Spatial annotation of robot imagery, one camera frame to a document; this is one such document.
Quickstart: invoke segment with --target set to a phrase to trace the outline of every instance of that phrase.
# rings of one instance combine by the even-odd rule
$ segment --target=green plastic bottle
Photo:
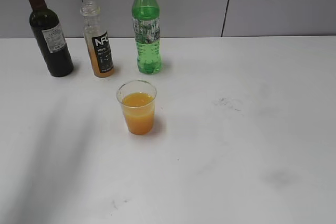
[[[159,15],[160,8],[156,0],[134,0],[133,27],[141,73],[155,74],[162,67]]]

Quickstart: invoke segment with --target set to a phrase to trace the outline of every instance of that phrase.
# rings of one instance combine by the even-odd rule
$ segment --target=liquid
[[[143,135],[154,125],[154,97],[147,93],[132,93],[122,100],[123,113],[130,132]]]
[[[151,44],[137,43],[138,69],[141,73],[155,74],[161,70],[160,41]]]
[[[93,69],[93,74],[99,78],[104,78],[104,77],[108,77],[112,75],[114,73],[114,68],[112,68],[110,71],[105,72],[105,73],[101,73],[99,70],[97,56],[96,56],[96,53],[94,51],[94,47],[92,44],[92,34],[90,34],[88,31],[85,31],[84,37],[85,37],[85,41],[86,41],[86,44],[89,50],[89,56],[90,56],[90,61],[91,61],[92,69]]]

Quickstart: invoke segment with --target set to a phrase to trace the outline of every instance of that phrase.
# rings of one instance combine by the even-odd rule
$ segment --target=black label
[[[101,73],[110,71],[113,68],[113,61],[107,32],[101,36],[93,37],[92,43],[95,49],[99,71]]]

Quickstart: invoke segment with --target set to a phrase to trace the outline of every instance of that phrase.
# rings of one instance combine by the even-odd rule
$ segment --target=plastic cup
[[[135,93],[145,93],[153,99],[142,106],[129,106],[124,104],[125,97]],[[136,80],[122,85],[117,91],[117,99],[121,105],[127,127],[135,135],[143,135],[153,128],[154,125],[154,100],[156,88],[147,81]]]

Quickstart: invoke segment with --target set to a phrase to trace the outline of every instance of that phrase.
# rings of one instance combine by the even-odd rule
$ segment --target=smudge
[[[231,99],[231,98],[220,98],[217,101],[212,102],[215,106],[222,106],[232,111],[240,112],[242,110],[243,102],[239,99]]]
[[[298,181],[298,176],[284,169],[267,172],[263,176],[263,181],[275,190],[282,190]]]
[[[118,210],[117,206],[115,205],[115,201],[112,201],[112,206],[115,208],[115,210]]]

